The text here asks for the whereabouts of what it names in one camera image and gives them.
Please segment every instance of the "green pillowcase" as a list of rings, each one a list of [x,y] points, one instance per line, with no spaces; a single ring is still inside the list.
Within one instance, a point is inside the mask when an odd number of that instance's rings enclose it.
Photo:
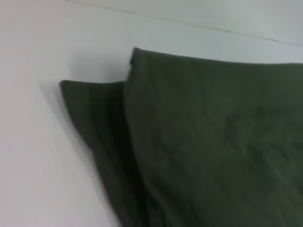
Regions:
[[[148,227],[150,200],[146,198],[129,139],[123,87],[124,82],[61,82],[71,120],[93,153],[122,226]]]
[[[165,226],[303,226],[303,65],[135,49],[125,111]]]

